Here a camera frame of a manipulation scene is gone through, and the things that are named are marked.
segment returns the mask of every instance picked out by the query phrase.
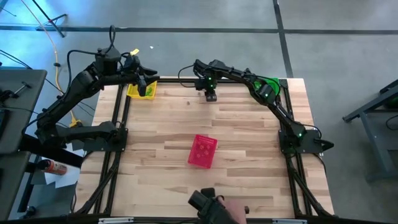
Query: black table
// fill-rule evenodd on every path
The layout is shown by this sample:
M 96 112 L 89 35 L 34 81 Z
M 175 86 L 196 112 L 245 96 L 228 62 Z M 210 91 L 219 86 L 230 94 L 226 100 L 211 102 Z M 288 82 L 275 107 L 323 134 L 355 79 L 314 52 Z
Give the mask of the black table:
M 8 99 L 5 106 L 34 110 L 43 87 L 45 70 L 4 70 L 0 69 L 0 89 L 15 91 L 22 86 L 22 81 L 32 88 L 24 89 L 17 99 Z M 7 220 L 18 192 L 30 152 L 18 152 L 22 139 L 21 130 L 30 120 L 32 113 L 10 109 L 7 126 L 0 138 L 0 221 Z

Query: spray can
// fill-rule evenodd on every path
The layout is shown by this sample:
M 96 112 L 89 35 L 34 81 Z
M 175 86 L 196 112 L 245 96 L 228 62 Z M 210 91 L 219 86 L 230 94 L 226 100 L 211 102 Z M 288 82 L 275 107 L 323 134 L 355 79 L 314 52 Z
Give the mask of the spray can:
M 37 163 L 37 168 L 50 174 L 63 175 L 68 171 L 68 167 L 60 162 L 44 159 Z

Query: yellow cable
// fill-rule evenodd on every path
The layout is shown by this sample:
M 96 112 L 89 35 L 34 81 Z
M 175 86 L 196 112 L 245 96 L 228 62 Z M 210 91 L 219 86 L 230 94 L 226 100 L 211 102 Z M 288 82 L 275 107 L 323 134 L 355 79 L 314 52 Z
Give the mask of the yellow cable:
M 33 17 L 35 17 L 35 19 L 37 20 L 37 22 L 40 24 L 41 28 L 44 30 L 44 32 L 47 34 L 47 37 L 49 37 L 52 47 L 54 48 L 54 54 L 55 54 L 55 62 L 58 63 L 58 52 L 57 52 L 57 47 L 55 46 L 54 41 L 52 41 L 50 34 L 47 32 L 47 30 L 45 29 L 45 27 L 43 26 L 43 24 L 39 21 L 39 19 L 36 17 L 36 15 L 32 12 L 32 10 L 30 10 L 30 8 L 28 7 L 28 5 L 24 2 L 24 0 L 21 0 L 22 3 L 24 3 L 24 5 L 26 6 L 27 10 L 29 10 L 29 12 L 32 14 Z M 62 91 L 61 86 L 58 82 L 58 67 L 55 66 L 55 84 L 57 85 L 58 89 Z M 70 116 L 72 117 L 72 124 L 76 124 L 77 120 L 75 118 L 75 115 L 73 114 L 73 111 L 70 111 Z

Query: red box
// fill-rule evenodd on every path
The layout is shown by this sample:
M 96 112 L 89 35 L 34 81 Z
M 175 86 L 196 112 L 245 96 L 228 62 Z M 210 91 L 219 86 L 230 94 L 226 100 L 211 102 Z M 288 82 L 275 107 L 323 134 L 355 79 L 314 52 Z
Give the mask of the red box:
M 188 163 L 210 169 L 214 153 L 216 152 L 216 147 L 217 139 L 197 134 L 193 140 Z

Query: metal stand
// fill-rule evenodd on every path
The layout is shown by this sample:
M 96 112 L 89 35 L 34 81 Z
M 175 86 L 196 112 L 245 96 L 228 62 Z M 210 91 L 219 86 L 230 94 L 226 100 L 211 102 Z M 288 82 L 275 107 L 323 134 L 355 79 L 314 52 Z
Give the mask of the metal stand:
M 42 12 L 42 14 L 47 18 L 48 22 L 46 24 L 50 23 L 54 27 L 54 29 L 61 35 L 61 37 L 64 38 L 65 35 L 61 32 L 61 30 L 57 27 L 57 25 L 55 25 L 54 21 L 57 21 L 58 19 L 60 19 L 62 17 L 66 17 L 67 15 L 62 14 L 61 16 L 57 16 L 54 19 L 50 19 L 49 16 L 44 12 L 44 10 L 39 6 L 39 4 L 37 4 L 37 2 L 35 0 L 32 0 L 32 1 L 39 8 L 39 10 Z
M 388 113 L 398 113 L 397 110 L 377 110 L 378 107 L 384 105 L 393 98 L 398 97 L 397 81 L 391 83 L 381 90 L 381 93 L 376 99 L 366 103 L 362 107 L 354 110 L 349 115 L 343 117 L 346 123 L 351 122 L 355 118 L 361 118 L 366 134 L 372 144 L 374 155 L 381 168 L 381 171 L 368 175 L 366 180 L 372 182 L 379 179 L 386 179 L 391 177 L 398 177 L 398 170 L 396 169 L 389 151 L 398 150 L 395 144 L 395 132 L 386 128 L 384 122 L 388 117 Z M 372 123 L 372 120 L 380 120 L 378 123 Z

